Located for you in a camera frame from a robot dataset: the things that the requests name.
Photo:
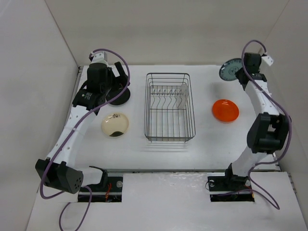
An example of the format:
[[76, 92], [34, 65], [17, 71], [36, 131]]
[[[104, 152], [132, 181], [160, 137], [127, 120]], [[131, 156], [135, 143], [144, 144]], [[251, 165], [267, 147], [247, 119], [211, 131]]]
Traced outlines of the orange round plate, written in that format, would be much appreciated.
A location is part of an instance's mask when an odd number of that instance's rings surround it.
[[220, 99], [213, 104], [212, 114], [218, 121], [230, 123], [239, 117], [240, 111], [233, 101]]

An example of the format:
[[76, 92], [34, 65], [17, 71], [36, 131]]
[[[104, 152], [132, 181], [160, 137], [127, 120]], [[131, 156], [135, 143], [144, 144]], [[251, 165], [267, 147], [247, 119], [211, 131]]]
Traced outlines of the blue patterned ceramic plate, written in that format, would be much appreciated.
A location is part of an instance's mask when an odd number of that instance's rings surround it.
[[241, 58], [233, 58], [225, 62], [219, 69], [219, 77], [224, 81], [237, 79], [236, 73], [242, 68]]

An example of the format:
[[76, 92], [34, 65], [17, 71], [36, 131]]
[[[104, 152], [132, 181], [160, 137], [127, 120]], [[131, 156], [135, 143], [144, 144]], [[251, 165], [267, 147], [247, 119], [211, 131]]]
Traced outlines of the clear glass plate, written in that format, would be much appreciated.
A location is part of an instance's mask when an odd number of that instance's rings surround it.
[[178, 109], [184, 109], [188, 100], [189, 88], [186, 83], [178, 87], [176, 104]]

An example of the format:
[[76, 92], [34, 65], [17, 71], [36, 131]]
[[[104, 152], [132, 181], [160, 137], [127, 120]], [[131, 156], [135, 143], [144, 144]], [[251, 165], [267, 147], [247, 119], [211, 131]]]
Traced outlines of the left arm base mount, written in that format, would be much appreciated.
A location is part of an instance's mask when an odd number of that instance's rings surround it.
[[107, 184], [89, 185], [92, 190], [92, 203], [121, 203], [123, 189], [123, 174], [108, 174]]

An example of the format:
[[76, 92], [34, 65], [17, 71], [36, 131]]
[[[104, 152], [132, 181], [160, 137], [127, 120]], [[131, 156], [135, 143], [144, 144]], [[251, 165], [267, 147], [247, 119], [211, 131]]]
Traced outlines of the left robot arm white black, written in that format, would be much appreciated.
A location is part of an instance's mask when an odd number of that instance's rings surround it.
[[43, 188], [50, 187], [59, 193], [77, 193], [80, 188], [92, 185], [102, 191], [107, 187], [106, 171], [90, 166], [75, 168], [75, 161], [86, 131], [101, 107], [128, 99], [130, 71], [127, 64], [115, 63], [119, 75], [103, 61], [92, 62], [87, 69], [87, 79], [77, 91], [68, 121], [53, 149], [46, 159], [39, 159], [35, 169], [40, 176], [40, 195], [47, 199]]

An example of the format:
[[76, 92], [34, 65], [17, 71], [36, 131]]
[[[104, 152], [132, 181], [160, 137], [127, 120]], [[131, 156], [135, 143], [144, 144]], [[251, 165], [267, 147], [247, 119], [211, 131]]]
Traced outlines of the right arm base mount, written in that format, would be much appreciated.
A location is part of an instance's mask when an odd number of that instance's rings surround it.
[[248, 177], [227, 177], [208, 174], [207, 185], [211, 202], [254, 202]]

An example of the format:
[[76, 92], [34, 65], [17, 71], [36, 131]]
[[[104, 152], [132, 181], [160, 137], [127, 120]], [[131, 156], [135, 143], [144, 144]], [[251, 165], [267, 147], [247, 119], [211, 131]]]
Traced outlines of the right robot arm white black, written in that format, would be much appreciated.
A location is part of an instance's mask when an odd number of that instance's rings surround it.
[[248, 172], [268, 154], [281, 150], [289, 132], [288, 119], [270, 100], [267, 79], [260, 73], [265, 58], [257, 53], [244, 53], [242, 68], [235, 74], [249, 96], [256, 118], [247, 134], [247, 147], [225, 171], [225, 188], [237, 191], [245, 188]]

